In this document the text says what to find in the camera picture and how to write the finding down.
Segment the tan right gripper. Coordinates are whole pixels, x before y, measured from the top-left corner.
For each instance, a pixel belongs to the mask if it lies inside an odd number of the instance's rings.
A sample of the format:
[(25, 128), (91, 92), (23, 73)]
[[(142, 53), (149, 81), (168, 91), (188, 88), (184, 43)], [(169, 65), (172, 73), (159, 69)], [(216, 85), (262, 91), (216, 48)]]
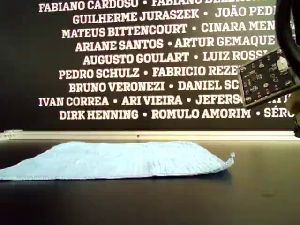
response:
[(287, 109), (289, 113), (294, 115), (295, 128), (294, 135), (295, 137), (300, 137), (300, 93), (293, 92), (290, 94), (287, 100)]

